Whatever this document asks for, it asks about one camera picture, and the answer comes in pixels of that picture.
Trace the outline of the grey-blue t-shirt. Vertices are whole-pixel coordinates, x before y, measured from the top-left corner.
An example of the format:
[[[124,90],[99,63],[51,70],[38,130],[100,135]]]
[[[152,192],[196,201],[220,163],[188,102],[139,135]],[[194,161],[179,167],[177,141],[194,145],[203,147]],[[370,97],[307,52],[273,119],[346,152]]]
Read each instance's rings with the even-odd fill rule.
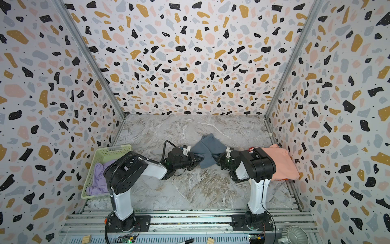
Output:
[[[191,152],[196,156],[203,157],[200,162],[200,168],[205,169],[216,164],[217,161],[213,156],[219,156],[225,153],[226,146],[220,142],[213,134],[204,135],[192,148]]]

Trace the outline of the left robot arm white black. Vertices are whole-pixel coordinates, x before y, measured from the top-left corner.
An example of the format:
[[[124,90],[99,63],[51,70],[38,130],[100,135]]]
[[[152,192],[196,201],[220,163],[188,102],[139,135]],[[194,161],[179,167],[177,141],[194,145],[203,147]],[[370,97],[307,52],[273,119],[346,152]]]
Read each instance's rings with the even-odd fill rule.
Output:
[[[127,232],[136,228],[135,212],[131,204],[131,189],[143,175],[159,180],[168,180],[178,175],[177,170],[191,171],[198,166],[204,157],[191,152],[190,146],[173,147],[168,156],[158,163],[134,151],[126,153],[104,171],[104,178],[112,204],[112,216],[107,226],[118,226],[120,231]]]

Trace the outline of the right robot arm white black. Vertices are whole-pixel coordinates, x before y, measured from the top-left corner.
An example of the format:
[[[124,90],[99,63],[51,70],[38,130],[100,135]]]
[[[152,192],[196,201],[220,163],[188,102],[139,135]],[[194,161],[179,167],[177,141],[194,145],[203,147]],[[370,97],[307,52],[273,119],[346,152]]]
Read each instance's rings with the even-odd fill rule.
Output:
[[[212,154],[217,165],[229,172],[235,183],[250,182],[250,199],[245,213],[245,226],[252,230],[266,227],[271,215],[266,209],[266,194],[276,172],[276,164],[260,147],[249,151],[226,148],[221,154]]]

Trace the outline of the folded pink t-shirt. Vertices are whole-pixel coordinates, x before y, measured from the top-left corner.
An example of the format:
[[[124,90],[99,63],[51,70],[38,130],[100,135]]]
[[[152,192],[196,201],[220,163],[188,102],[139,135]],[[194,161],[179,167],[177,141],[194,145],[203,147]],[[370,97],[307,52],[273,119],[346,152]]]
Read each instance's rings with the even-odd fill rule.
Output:
[[[297,180],[299,172],[295,163],[290,158],[288,151],[277,144],[262,148],[270,156],[276,165],[276,172],[272,176],[273,181]]]

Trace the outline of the light green plastic basket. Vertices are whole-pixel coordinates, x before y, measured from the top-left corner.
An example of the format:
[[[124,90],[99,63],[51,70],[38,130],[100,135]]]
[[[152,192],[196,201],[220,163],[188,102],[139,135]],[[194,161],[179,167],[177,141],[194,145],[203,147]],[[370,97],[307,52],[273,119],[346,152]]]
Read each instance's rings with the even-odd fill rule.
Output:
[[[84,183],[81,198],[91,199],[109,196],[103,172],[108,166],[112,166],[116,160],[131,150],[132,146],[130,144],[96,150],[87,175],[87,180]]]

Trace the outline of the right wooden block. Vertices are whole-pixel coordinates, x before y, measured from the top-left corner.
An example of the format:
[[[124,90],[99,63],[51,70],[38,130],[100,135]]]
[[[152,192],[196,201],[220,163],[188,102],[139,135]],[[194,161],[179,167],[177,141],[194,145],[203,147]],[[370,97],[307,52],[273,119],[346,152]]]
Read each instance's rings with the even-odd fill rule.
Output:
[[[209,237],[206,244],[214,244],[214,243],[215,240]]]

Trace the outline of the wooden block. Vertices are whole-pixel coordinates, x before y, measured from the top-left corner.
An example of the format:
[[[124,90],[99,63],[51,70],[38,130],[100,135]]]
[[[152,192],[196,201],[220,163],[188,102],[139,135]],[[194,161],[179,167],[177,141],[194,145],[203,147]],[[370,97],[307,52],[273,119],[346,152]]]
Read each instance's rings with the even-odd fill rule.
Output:
[[[206,244],[214,244],[214,243],[215,240],[209,237]]]
[[[91,235],[86,235],[82,238],[81,244],[89,244],[91,242]]]

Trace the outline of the lilac t-shirt in basket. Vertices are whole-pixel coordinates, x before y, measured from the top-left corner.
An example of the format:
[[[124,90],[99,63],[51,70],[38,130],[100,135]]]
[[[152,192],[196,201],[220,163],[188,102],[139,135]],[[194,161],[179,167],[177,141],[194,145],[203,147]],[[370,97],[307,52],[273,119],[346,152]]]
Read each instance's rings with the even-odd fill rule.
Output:
[[[95,196],[108,193],[104,171],[111,166],[116,160],[111,160],[107,163],[96,163],[92,175],[91,186],[86,188],[87,196]]]

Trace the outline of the black marker pen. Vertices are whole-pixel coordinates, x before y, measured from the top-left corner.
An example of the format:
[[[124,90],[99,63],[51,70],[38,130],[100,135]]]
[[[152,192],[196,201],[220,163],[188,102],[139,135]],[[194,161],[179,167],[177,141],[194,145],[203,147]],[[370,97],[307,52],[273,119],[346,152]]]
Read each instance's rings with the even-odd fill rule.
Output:
[[[177,244],[192,244],[195,241],[195,239],[188,239],[182,242],[179,242]]]

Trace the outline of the left circuit board green LED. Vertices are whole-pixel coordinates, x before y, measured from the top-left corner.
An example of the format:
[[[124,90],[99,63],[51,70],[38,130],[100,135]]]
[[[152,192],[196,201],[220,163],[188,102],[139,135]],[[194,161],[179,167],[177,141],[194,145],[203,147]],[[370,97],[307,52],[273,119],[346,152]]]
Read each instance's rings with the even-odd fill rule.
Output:
[[[135,235],[124,235],[124,236],[119,236],[115,240],[115,244],[134,244],[136,240]]]

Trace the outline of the white desk fan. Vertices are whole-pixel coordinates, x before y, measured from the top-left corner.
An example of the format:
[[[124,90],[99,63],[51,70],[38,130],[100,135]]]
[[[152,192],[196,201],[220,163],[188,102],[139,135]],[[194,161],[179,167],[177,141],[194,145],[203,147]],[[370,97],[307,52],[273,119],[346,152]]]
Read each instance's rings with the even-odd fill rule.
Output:
[[[279,244],[309,244],[307,233],[299,226],[287,226],[283,229]]]

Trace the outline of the left wooden block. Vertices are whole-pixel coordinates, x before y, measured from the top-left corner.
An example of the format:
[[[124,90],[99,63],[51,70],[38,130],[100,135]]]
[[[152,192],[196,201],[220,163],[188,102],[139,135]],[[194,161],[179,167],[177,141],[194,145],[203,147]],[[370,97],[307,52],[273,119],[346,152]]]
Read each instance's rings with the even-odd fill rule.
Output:
[[[91,235],[86,235],[82,238],[81,244],[89,244],[91,242]]]

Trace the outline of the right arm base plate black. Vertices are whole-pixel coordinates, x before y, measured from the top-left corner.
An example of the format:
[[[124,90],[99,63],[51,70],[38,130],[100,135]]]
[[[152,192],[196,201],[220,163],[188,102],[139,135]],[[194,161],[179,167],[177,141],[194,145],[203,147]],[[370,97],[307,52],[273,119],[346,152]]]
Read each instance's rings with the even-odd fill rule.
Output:
[[[231,215],[233,231],[273,231],[274,224],[267,213],[259,215]]]

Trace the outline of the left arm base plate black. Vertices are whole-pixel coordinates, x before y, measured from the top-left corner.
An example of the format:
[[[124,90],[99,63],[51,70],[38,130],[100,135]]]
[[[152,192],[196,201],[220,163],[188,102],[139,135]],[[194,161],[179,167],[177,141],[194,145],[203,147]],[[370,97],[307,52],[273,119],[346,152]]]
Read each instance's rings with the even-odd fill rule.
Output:
[[[151,223],[151,216],[135,215],[121,221],[115,214],[106,223],[107,233],[135,233],[148,232]]]

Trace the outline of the aluminium rail frame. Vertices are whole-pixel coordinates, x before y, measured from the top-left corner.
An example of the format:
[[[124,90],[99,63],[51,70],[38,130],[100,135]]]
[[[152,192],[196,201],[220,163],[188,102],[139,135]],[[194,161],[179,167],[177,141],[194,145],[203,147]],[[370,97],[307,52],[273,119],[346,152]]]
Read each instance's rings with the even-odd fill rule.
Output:
[[[60,231],[60,244],[81,244],[82,238],[91,235],[90,244],[114,244],[119,236],[135,235],[134,244],[177,244],[195,239],[195,244],[205,244],[208,238],[215,244],[249,244],[250,234],[265,234],[265,244],[276,244],[287,226],[299,226],[308,235],[310,244],[322,243],[312,215],[299,211],[271,211],[273,231],[233,231],[231,215],[242,215],[244,210],[151,210],[135,215],[151,216],[148,232],[107,233],[106,211],[70,215]]]

